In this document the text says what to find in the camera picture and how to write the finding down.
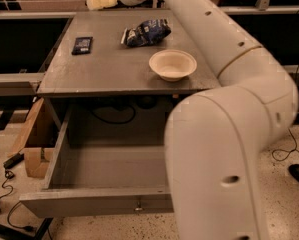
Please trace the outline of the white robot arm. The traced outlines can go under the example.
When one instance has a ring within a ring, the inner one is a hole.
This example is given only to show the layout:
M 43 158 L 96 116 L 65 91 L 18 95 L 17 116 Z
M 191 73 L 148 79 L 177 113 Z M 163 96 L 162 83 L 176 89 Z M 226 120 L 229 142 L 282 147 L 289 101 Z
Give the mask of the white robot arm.
M 88 0 L 103 9 L 145 0 Z M 181 240 L 270 240 L 257 158 L 292 125 L 297 87 L 286 70 L 210 0 L 164 0 L 220 82 L 172 111 L 165 161 Z

